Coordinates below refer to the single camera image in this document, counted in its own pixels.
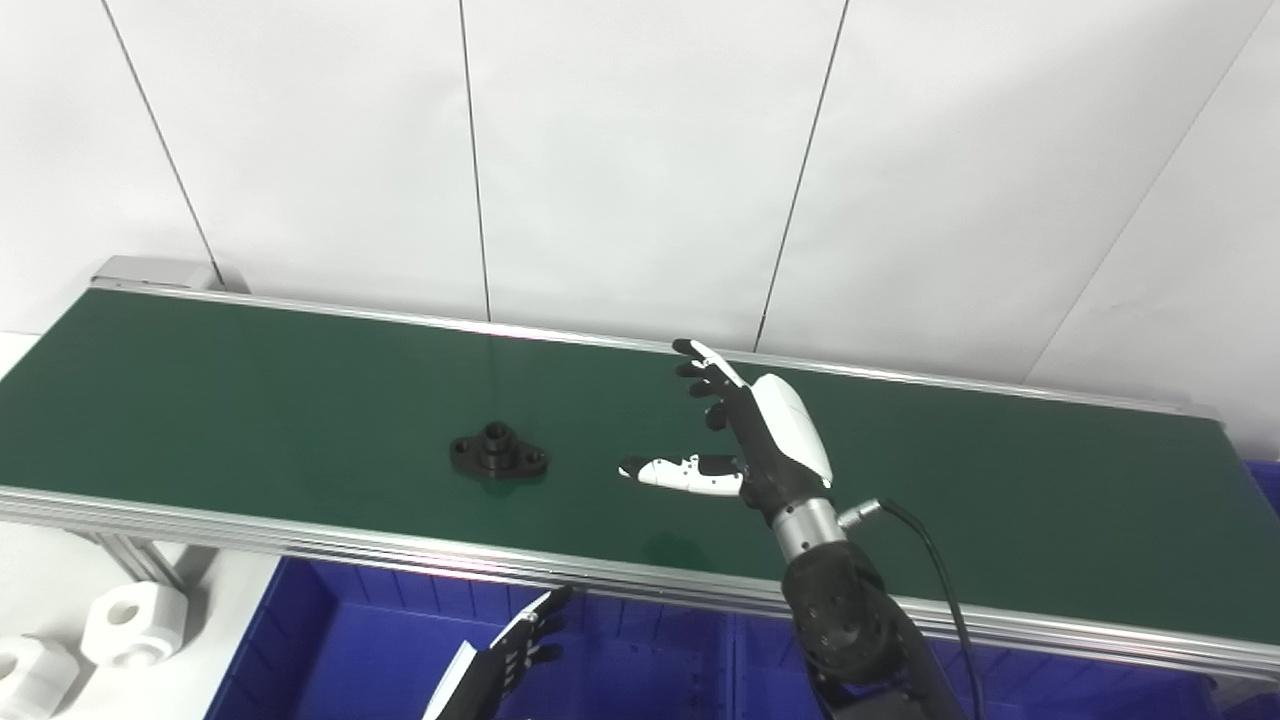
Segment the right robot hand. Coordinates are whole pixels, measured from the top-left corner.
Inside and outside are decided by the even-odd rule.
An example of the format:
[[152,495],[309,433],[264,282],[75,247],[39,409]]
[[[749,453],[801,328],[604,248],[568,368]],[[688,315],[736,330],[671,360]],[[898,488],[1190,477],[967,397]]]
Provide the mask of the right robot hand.
[[626,457],[620,477],[646,486],[712,497],[736,496],[772,523],[814,498],[828,500],[833,480],[820,434],[795,388],[765,373],[745,380],[717,351],[696,340],[672,343],[687,360],[676,370],[690,396],[710,397],[704,421],[728,430],[733,454]]

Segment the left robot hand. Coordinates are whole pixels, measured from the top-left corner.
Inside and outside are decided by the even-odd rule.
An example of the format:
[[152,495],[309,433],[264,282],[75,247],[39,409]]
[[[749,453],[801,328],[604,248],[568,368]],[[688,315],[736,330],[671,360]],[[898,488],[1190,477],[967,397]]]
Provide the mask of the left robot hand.
[[563,655],[558,643],[544,639],[566,628],[561,616],[575,596],[572,585],[545,591],[515,612],[492,642],[479,648],[460,644],[436,683],[424,719],[495,719],[500,703],[529,670]]

